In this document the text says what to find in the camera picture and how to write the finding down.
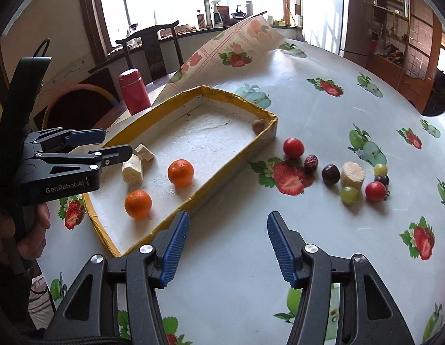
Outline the left hand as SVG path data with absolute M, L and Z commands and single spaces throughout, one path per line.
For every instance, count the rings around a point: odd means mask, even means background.
M 25 259 L 39 258 L 46 244 L 45 232 L 50 228 L 49 208 L 46 203 L 35 208 L 35 224 L 32 230 L 18 242 L 18 252 Z M 13 237 L 15 226 L 13 220 L 0 213 L 0 269 L 8 265 L 8 257 L 3 247 L 3 239 Z

